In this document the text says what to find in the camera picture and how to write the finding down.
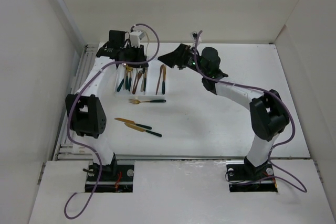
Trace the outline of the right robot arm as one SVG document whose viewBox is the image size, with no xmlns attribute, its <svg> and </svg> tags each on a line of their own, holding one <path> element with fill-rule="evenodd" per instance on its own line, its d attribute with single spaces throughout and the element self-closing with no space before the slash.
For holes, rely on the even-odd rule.
<svg viewBox="0 0 336 224">
<path fill-rule="evenodd" d="M 158 60 L 170 68 L 189 68 L 201 72 L 204 75 L 202 84 L 207 91 L 228 98 L 249 111 L 255 137 L 244 158 L 243 172 L 250 179 L 259 176 L 268 162 L 275 139 L 290 121 L 288 112 L 280 103 L 279 93 L 270 90 L 259 94 L 252 88 L 228 84 L 225 81 L 228 75 L 219 68 L 221 59 L 218 51 L 212 47 L 198 52 L 191 46 L 180 44 L 173 52 L 160 56 Z"/>
</svg>

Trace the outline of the silver fork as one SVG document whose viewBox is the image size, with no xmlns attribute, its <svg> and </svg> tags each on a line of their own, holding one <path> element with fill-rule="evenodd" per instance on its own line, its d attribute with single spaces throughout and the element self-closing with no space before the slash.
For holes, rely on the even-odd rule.
<svg viewBox="0 0 336 224">
<path fill-rule="evenodd" d="M 142 69 L 142 82 L 141 82 L 141 89 L 140 92 L 144 92 L 144 83 L 146 78 L 146 68 Z"/>
</svg>

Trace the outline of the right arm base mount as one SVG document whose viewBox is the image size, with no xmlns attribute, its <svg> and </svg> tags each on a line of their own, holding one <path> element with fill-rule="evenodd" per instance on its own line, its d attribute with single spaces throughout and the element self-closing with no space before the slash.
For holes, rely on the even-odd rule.
<svg viewBox="0 0 336 224">
<path fill-rule="evenodd" d="M 255 174 L 250 174 L 245 168 L 244 164 L 238 163 L 226 165 L 225 179 L 229 183 L 231 193 L 278 192 L 273 178 L 274 170 L 270 164 Z"/>
</svg>

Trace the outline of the gold spoon green handle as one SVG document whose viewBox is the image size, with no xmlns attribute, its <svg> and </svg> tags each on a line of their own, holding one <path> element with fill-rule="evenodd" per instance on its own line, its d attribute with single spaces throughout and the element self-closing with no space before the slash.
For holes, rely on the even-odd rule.
<svg viewBox="0 0 336 224">
<path fill-rule="evenodd" d="M 133 71 L 133 69 L 131 68 L 131 67 L 129 67 L 129 73 L 128 73 L 128 75 L 129 75 L 129 83 L 128 83 L 128 85 L 127 86 L 125 86 L 125 88 L 128 90 L 128 91 L 130 91 L 130 86 L 131 86 L 131 81 L 132 81 L 132 71 Z"/>
<path fill-rule="evenodd" d="M 126 90 L 126 88 L 125 88 L 125 83 L 124 83 L 124 76 L 123 76 L 123 78 L 121 79 L 121 81 L 120 81 L 120 83 L 119 83 L 119 85 L 118 85 L 118 87 L 117 87 L 117 92 L 120 92 L 121 89 Z"/>
</svg>

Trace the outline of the rose gold knife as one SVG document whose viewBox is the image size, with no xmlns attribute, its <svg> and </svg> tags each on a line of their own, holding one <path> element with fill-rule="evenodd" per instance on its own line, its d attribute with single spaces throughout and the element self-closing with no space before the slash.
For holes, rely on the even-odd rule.
<svg viewBox="0 0 336 224">
<path fill-rule="evenodd" d="M 161 80 L 161 76 L 162 76 L 163 69 L 164 69 L 164 64 L 162 64 L 162 65 L 160 66 L 160 73 L 159 73 L 159 78 L 158 78 L 158 82 L 157 82 L 157 86 L 156 86 L 156 92 L 155 92 L 155 95 L 158 94 L 158 90 L 159 90 L 159 86 L 160 86 L 160 80 Z"/>
</svg>

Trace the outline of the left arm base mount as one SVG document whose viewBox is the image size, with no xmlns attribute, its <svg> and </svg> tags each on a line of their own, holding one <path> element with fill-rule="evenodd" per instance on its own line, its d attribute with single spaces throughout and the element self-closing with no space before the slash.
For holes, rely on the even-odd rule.
<svg viewBox="0 0 336 224">
<path fill-rule="evenodd" d="M 83 169 L 87 173 L 85 192 L 91 193 L 98 178 L 99 165 L 91 163 Z M 117 161 L 113 171 L 103 167 L 96 193 L 132 193 L 135 165 L 133 161 Z"/>
</svg>

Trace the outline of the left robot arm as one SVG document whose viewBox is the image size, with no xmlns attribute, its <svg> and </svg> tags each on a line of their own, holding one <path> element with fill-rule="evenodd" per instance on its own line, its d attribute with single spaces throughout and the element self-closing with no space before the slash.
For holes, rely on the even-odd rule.
<svg viewBox="0 0 336 224">
<path fill-rule="evenodd" d="M 147 36 L 145 31 L 135 28 L 130 32 L 111 30 L 108 41 L 97 51 L 86 80 L 76 93 L 68 94 L 65 99 L 67 138 L 93 155 L 93 162 L 100 166 L 99 174 L 105 180 L 114 179 L 118 168 L 113 164 L 114 151 L 99 139 L 107 126 L 100 95 L 118 68 L 148 66 L 141 43 Z"/>
</svg>

